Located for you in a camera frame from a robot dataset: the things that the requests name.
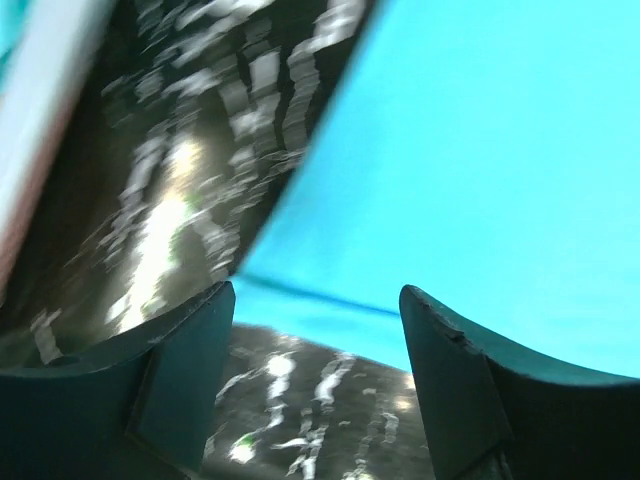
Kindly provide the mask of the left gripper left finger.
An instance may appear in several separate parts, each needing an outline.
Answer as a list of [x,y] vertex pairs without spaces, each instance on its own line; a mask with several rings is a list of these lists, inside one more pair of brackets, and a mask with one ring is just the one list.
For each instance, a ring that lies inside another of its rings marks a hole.
[[45,367],[1,373],[5,479],[187,479],[200,470],[235,293],[217,283]]

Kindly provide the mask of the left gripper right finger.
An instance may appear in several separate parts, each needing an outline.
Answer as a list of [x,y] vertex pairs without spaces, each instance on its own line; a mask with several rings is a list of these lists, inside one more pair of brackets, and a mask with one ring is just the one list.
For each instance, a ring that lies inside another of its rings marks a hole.
[[637,379],[536,352],[416,286],[399,307],[436,478],[638,478]]

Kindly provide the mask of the bright blue t shirt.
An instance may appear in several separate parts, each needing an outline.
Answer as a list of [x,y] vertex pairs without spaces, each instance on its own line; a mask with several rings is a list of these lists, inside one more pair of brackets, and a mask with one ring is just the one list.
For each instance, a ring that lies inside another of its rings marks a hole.
[[411,284],[639,373],[639,5],[389,1],[234,278],[239,323],[404,369]]

